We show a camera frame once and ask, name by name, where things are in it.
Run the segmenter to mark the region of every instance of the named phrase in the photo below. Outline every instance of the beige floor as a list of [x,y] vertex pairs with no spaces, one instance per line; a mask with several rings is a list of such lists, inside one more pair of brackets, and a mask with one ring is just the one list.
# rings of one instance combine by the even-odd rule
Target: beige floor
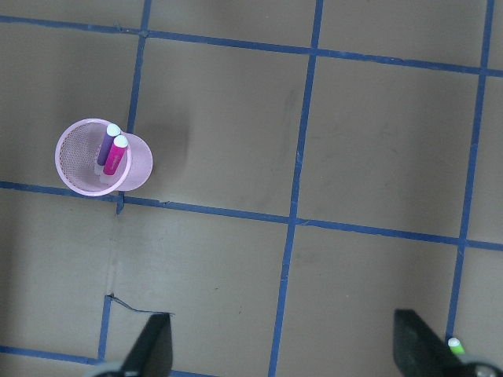
[[[463,252],[454,334],[503,364],[492,5],[318,1],[318,41],[315,0],[0,2],[0,376],[82,375],[20,353],[92,364],[111,293],[174,313],[177,375],[398,376],[394,309],[443,338]],[[120,215],[54,168],[85,118],[152,149]],[[112,303],[107,360],[147,317]]]

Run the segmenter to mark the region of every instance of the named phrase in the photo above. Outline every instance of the green marker cap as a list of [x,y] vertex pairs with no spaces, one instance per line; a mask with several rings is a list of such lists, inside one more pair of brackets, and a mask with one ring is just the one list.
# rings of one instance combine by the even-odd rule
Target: green marker cap
[[458,338],[449,339],[449,342],[447,342],[447,344],[449,345],[449,348],[452,351],[452,353],[454,353],[455,355],[464,354],[464,348],[461,345],[461,342],[459,341]]

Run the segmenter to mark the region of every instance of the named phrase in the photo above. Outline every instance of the blue tape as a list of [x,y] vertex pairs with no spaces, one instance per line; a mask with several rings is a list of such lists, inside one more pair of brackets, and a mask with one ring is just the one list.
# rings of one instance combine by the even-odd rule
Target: blue tape
[[487,0],[486,19],[484,20],[484,36],[482,43],[482,54],[480,56],[480,67],[487,68],[489,63],[490,35],[493,28],[494,0]]
[[141,14],[141,31],[149,29],[150,9],[152,8],[152,0],[143,2],[143,13]]
[[169,210],[184,210],[187,212],[196,212],[198,214],[215,214],[230,218],[246,218],[249,220],[276,222],[287,224],[288,218],[276,214],[261,214],[257,212],[248,212],[246,210],[229,210],[226,208],[197,206],[196,204],[186,204],[177,202],[160,202],[155,199],[136,198],[133,196],[124,196],[124,202],[127,204],[136,204],[138,206],[164,208]]
[[213,375],[200,375],[199,373],[171,371],[170,377],[215,377]]
[[[486,18],[484,23],[483,47],[480,56],[480,65],[487,67],[490,48],[490,34],[494,15],[494,0],[487,1]],[[483,113],[484,94],[486,91],[486,76],[481,72],[479,85],[477,86],[477,98],[475,102],[475,114],[473,118],[472,142],[470,144],[470,156],[468,159],[468,171],[466,174],[466,185],[464,188],[463,214],[461,215],[461,227],[459,232],[460,244],[457,248],[456,265],[454,268],[453,287],[450,294],[449,314],[446,326],[446,341],[452,337],[456,324],[457,303],[461,289],[461,275],[463,273],[464,249],[468,235],[470,222],[470,210],[472,207],[473,184],[475,181],[475,168],[477,163],[477,152],[479,148],[480,124]]]
[[347,51],[336,51],[332,49],[319,49],[317,51],[319,57],[332,57],[336,59],[346,59],[346,60],[358,60],[358,61],[369,61],[379,64],[390,64],[399,65],[403,67],[413,67],[413,68],[424,68],[432,69],[436,71],[450,71],[450,72],[460,72],[468,73],[472,75],[478,75],[481,70],[479,67],[466,67],[463,65],[456,64],[445,64],[445,63],[435,63],[431,61],[424,60],[414,60],[414,59],[400,59],[398,57],[384,57],[381,55],[366,55],[364,53],[352,53]]
[[313,20],[313,34],[311,35],[311,47],[318,48],[320,42],[321,18],[323,17],[323,0],[316,1]]
[[39,20],[35,18],[14,17],[14,16],[0,16],[0,22],[7,24],[30,24],[43,27],[52,27],[58,29],[73,29],[81,31],[94,31],[97,33],[106,34],[139,34],[139,30],[135,28],[124,28],[117,26],[101,26],[92,24],[79,24],[76,22],[52,21],[52,20]]
[[68,361],[71,363],[87,364],[87,365],[95,365],[101,363],[100,360],[93,359],[91,357],[67,355],[66,353],[28,350],[25,348],[8,347],[8,346],[0,346],[0,353],[8,353],[17,356],[37,357],[40,359]]
[[503,244],[494,242],[466,240],[466,246],[484,250],[503,251]]
[[240,41],[236,39],[206,37],[203,35],[190,35],[171,33],[169,31],[149,31],[149,38],[168,39],[179,42],[203,43],[213,46],[237,47],[240,49],[258,49],[261,51],[273,51],[276,53],[295,53],[307,55],[313,53],[313,49],[309,47],[284,46],[273,43]]
[[58,187],[49,187],[49,186],[39,186],[39,185],[26,185],[24,183],[14,183],[7,181],[0,181],[0,189],[11,189],[17,191],[26,191],[26,192],[39,192],[42,194],[50,194],[50,195],[59,195],[59,196],[70,196],[73,198],[81,198],[81,199],[91,199],[91,200],[100,200],[102,202],[116,202],[118,200],[118,196],[115,195],[103,195],[103,196],[84,196],[80,195],[77,192],[72,191],[69,188],[58,188]]
[[138,95],[140,93],[141,66],[143,65],[143,52],[145,42],[149,34],[149,18],[152,0],[145,0],[143,3],[143,14],[141,16],[141,34],[138,36],[138,48],[136,51],[136,62],[134,63],[133,86],[131,88],[131,100],[129,106],[129,116],[127,118],[127,132],[134,132],[134,121],[138,107]]
[[[94,31],[100,33],[108,33],[108,34],[130,34],[130,35],[140,35],[143,38],[160,38],[160,39],[168,39],[173,41],[182,41],[182,42],[194,42],[194,43],[204,43],[208,45],[214,46],[227,46],[227,47],[237,47],[243,49],[257,49],[261,51],[272,51],[277,53],[294,53],[294,54],[302,54],[302,55],[317,55],[319,57],[331,57],[336,59],[345,59],[345,60],[359,60],[359,61],[369,61],[379,64],[391,64],[398,65],[404,67],[413,67],[413,68],[425,68],[432,69],[438,71],[451,71],[451,72],[460,72],[467,73],[471,75],[480,75],[485,74],[486,76],[491,77],[503,77],[503,70],[498,69],[486,69],[480,67],[467,67],[463,65],[457,64],[444,64],[444,63],[436,63],[430,61],[423,60],[412,60],[412,59],[401,59],[397,57],[386,57],[379,55],[368,55],[364,53],[352,53],[348,51],[337,51],[331,49],[318,49],[311,47],[300,47],[300,46],[286,46],[286,45],[278,45],[273,43],[262,43],[262,42],[251,42],[251,41],[241,41],[236,39],[227,39],[227,38],[215,38],[215,37],[207,37],[203,35],[188,35],[182,33],[172,33],[169,31],[148,31],[146,27],[143,28],[147,22],[146,12],[144,11],[143,17],[141,20],[142,29],[136,28],[124,28],[119,25],[117,26],[101,26],[101,25],[93,25],[93,24],[79,24],[72,22],[63,22],[63,21],[52,21],[52,20],[39,20],[39,19],[31,19],[31,18],[23,18],[23,17],[14,17],[14,16],[0,16],[0,22],[3,23],[18,23],[18,24],[33,24],[43,27],[55,27],[55,28],[67,28],[67,29],[75,29],[81,31]],[[313,34],[313,38],[319,37],[319,29],[316,31],[317,34]]]
[[119,191],[119,200],[117,200],[116,214],[120,214],[124,209],[124,191]]
[[316,226],[323,229],[341,230],[344,232],[356,232],[363,234],[371,234],[376,236],[386,236],[394,238],[404,238],[407,240],[418,240],[424,242],[445,243],[448,245],[458,245],[459,239],[456,237],[438,236],[435,234],[407,232],[404,230],[394,230],[385,228],[375,228],[365,225],[345,224],[342,222],[322,221],[322,220],[304,220],[299,218],[297,225],[301,226]]
[[110,322],[110,306],[112,298],[105,296],[103,300],[103,313],[101,314],[100,342],[97,349],[98,360],[104,360],[107,352],[108,324]]
[[[323,0],[316,1],[314,11],[313,32],[311,35],[311,47],[318,47],[321,18],[323,12]],[[288,274],[290,263],[292,261],[292,251],[295,241],[297,210],[299,205],[300,176],[304,160],[304,149],[306,147],[307,124],[309,120],[309,111],[311,103],[311,94],[313,93],[314,72],[316,69],[316,55],[310,55],[307,63],[306,83],[304,86],[304,98],[302,103],[302,113],[300,116],[299,136],[297,139],[296,163],[293,170],[292,195],[290,198],[290,215],[288,217],[288,230],[285,241],[285,252],[283,253],[283,262],[281,267],[280,287],[277,298],[276,319],[274,321],[273,341],[270,351],[268,376],[276,375],[277,360],[280,353],[281,333],[283,330],[283,319],[285,318],[285,305],[288,293]]]

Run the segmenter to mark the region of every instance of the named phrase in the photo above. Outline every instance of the purple marker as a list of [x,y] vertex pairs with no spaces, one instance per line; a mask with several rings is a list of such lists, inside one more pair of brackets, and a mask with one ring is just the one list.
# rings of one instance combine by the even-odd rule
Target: purple marker
[[108,154],[105,167],[103,168],[104,174],[113,175],[116,173],[117,167],[124,156],[124,152],[127,150],[128,144],[124,135],[119,135],[113,139],[113,145],[110,148],[110,153]]
[[107,161],[108,154],[110,153],[110,148],[112,147],[113,139],[120,135],[120,128],[114,123],[110,123],[107,126],[107,131],[103,136],[103,142],[101,143],[100,153],[97,156],[97,164],[99,166],[104,166]]

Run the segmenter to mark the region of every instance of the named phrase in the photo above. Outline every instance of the pink mesh pen holder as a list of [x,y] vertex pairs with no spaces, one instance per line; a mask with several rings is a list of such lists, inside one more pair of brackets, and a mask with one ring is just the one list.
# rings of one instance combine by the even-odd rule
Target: pink mesh pen holder
[[72,124],[60,137],[54,159],[63,182],[85,196],[101,196],[112,191],[130,191],[145,183],[152,172],[152,153],[138,136],[122,132],[129,145],[109,183],[94,173],[103,135],[109,121],[84,119]]

